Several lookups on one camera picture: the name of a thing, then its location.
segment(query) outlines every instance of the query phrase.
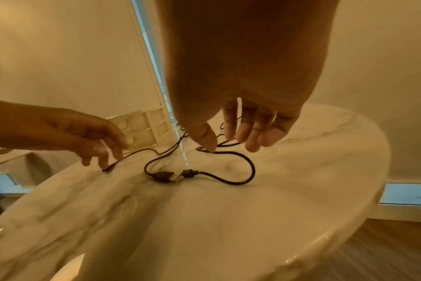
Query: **white wall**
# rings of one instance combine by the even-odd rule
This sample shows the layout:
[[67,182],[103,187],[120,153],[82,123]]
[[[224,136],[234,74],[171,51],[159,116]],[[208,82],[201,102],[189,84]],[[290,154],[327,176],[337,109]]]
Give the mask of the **white wall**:
[[110,117],[160,94],[130,0],[0,0],[0,99]]
[[392,146],[390,179],[421,182],[421,0],[342,0],[311,101],[373,119]]

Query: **round table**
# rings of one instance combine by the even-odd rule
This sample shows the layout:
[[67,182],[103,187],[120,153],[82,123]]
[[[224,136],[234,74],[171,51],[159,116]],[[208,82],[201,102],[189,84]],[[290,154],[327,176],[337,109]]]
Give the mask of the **round table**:
[[[221,121],[219,113],[210,122],[216,132]],[[196,169],[234,181],[250,175],[241,158],[196,147],[184,140],[183,151],[151,170]],[[54,277],[61,268],[77,281],[294,280],[363,223],[390,165],[374,123],[324,105],[306,105],[271,148],[226,150],[252,159],[252,182],[157,183],[142,172],[153,152],[108,174],[80,163],[63,170],[0,216],[0,281],[64,280]]]

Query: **hand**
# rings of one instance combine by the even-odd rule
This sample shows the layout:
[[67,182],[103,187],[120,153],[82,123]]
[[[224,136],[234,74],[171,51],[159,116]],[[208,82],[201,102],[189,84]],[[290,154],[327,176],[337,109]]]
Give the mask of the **hand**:
[[286,136],[319,79],[337,4],[158,0],[167,88],[191,138],[215,150],[207,121],[220,109],[226,138],[248,151]]
[[123,158],[128,144],[122,132],[110,121],[68,109],[26,106],[0,101],[0,147],[27,150],[68,150],[90,165],[98,157],[107,168],[108,153]]

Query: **person's left hand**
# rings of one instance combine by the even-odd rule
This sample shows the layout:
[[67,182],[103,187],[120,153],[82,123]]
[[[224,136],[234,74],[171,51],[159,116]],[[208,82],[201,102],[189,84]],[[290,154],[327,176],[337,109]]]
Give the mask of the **person's left hand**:
[[68,109],[27,106],[0,101],[0,147],[27,150],[68,150],[90,165],[98,157],[108,166],[108,152],[121,160],[128,148],[124,134],[110,121]]

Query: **floor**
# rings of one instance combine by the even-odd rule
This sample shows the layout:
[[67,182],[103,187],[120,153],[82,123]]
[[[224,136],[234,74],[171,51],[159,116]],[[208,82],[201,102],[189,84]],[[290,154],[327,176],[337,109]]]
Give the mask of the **floor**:
[[304,280],[421,281],[421,223],[369,219]]

